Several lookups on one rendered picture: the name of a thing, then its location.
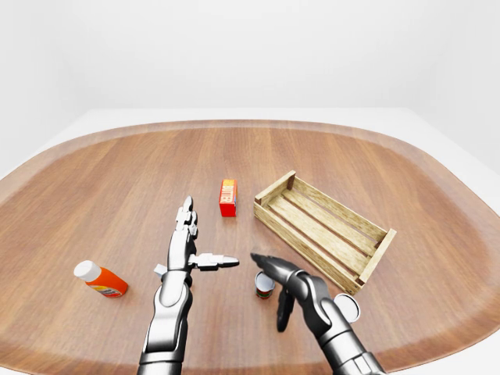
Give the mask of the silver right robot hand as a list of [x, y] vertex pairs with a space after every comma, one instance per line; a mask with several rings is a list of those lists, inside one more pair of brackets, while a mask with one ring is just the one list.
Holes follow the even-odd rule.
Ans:
[[320, 305], [322, 299], [330, 298], [323, 279], [311, 276], [295, 264], [281, 258], [257, 253], [252, 253], [251, 257], [265, 275], [283, 286], [277, 310], [279, 332], [286, 329], [295, 300], [302, 307], [305, 323], [316, 338], [332, 327], [332, 322]]

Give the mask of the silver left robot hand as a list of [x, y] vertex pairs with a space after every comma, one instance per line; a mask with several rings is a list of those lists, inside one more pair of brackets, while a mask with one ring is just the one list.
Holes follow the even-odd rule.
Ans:
[[202, 271], [238, 266], [239, 260], [228, 255], [201, 253], [196, 255], [195, 239], [198, 236], [198, 215], [193, 210], [194, 201], [189, 195], [176, 215], [176, 227], [170, 239], [167, 266], [158, 264], [154, 272], [161, 277], [167, 271], [186, 271], [196, 268]]

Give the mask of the wooden slat tray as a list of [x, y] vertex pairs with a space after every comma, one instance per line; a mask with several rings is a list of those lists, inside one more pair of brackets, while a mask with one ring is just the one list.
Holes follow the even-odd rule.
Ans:
[[350, 295], [363, 288], [397, 234], [306, 183], [294, 170], [255, 196], [254, 214]]

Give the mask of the small red-green labelled tin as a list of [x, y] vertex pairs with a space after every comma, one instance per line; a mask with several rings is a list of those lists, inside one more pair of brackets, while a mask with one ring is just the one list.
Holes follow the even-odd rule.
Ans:
[[275, 281], [259, 271], [255, 275], [255, 293], [262, 299], [269, 298], [275, 288]]

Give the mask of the white-lidded tin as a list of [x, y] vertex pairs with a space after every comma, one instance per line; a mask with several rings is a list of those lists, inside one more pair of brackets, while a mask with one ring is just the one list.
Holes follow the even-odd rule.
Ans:
[[349, 323], [354, 323], [359, 319], [359, 304], [351, 295], [340, 293], [334, 297], [334, 303]]

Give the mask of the red printed food box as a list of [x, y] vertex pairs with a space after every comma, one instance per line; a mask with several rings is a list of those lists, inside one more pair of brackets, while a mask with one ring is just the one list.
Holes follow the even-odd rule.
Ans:
[[222, 217], [236, 216], [238, 183], [235, 179], [223, 179], [220, 187], [219, 206]]

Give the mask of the orange bottle with white cap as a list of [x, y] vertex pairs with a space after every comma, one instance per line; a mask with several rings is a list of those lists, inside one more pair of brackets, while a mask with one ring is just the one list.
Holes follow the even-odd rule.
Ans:
[[83, 280], [87, 286], [107, 298], [117, 298], [127, 292], [128, 284], [110, 270], [98, 266], [91, 260], [77, 264], [73, 274]]

